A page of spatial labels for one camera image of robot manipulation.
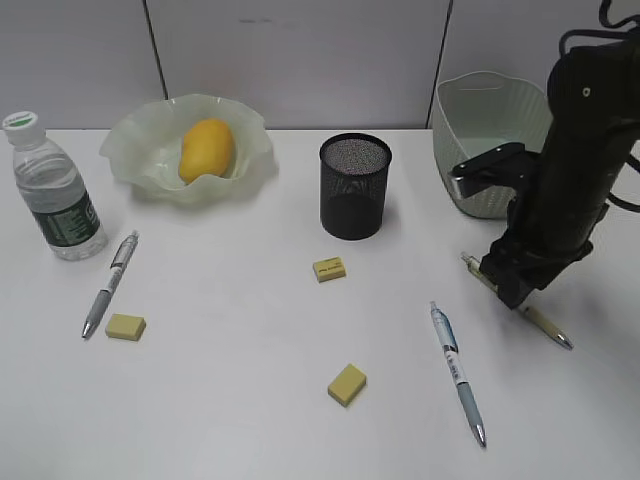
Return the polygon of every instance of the blue pen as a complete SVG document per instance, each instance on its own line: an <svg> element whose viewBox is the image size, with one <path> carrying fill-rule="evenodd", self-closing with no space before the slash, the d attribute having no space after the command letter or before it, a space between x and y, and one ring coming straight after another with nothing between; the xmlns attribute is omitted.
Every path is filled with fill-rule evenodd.
<svg viewBox="0 0 640 480"><path fill-rule="evenodd" d="M444 350L444 357L447 359L447 365L456 384L458 397L467 416L471 431L480 446L485 448L487 446L487 436L484 431L484 424L482 423L476 400L473 397L471 386L458 357L458 342L456 342L456 337L453 335L451 323L449 323L447 316L436 306L435 302L431 302L431 318L433 319L433 326L438 334L440 345Z"/></svg>

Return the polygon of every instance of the bottle cap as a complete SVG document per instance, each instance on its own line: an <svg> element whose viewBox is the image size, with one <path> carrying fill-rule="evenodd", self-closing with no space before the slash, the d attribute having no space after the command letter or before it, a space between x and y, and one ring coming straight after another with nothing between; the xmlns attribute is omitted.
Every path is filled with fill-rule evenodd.
<svg viewBox="0 0 640 480"><path fill-rule="evenodd" d="M12 113L2 121L2 129L11 145L29 145L46 135L38 115L33 112Z"/></svg>

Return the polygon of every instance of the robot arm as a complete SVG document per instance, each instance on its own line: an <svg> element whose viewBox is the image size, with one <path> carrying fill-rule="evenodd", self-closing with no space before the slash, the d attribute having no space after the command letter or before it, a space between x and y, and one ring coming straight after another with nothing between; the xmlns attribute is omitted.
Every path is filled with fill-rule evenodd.
<svg viewBox="0 0 640 480"><path fill-rule="evenodd" d="M610 4L603 2L601 21ZM622 41L574 47L556 63L547 85L553 122L539 155L506 144L451 172L461 197L492 185L516 190L507 230L480 265L509 308L592 251L589 236L606 214L620 170L632 161L640 168L631 157L640 139L640 16L617 25L630 21L639 26L598 35ZM561 50L569 36L590 32L569 32Z"/></svg>

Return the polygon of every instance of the frosted glass bowl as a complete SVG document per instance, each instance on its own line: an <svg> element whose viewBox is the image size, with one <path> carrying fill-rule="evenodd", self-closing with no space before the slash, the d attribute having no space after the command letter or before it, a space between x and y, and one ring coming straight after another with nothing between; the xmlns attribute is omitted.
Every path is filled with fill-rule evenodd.
<svg viewBox="0 0 640 480"><path fill-rule="evenodd" d="M229 125L234 156L222 177L202 175L187 185L178 175L182 137L206 118ZM229 193L252 162L272 152L261 115L240 102L200 94L144 105L118 122L100 147L117 180L137 185L149 196L182 203Z"/></svg>

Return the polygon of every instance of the mango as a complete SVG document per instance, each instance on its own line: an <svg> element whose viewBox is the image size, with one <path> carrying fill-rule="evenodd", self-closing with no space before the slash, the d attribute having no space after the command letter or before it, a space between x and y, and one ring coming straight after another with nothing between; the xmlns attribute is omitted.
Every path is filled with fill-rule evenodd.
<svg viewBox="0 0 640 480"><path fill-rule="evenodd" d="M231 163L234 140L229 125L217 118L196 123L182 139L179 175L185 183L200 175L222 176Z"/></svg>

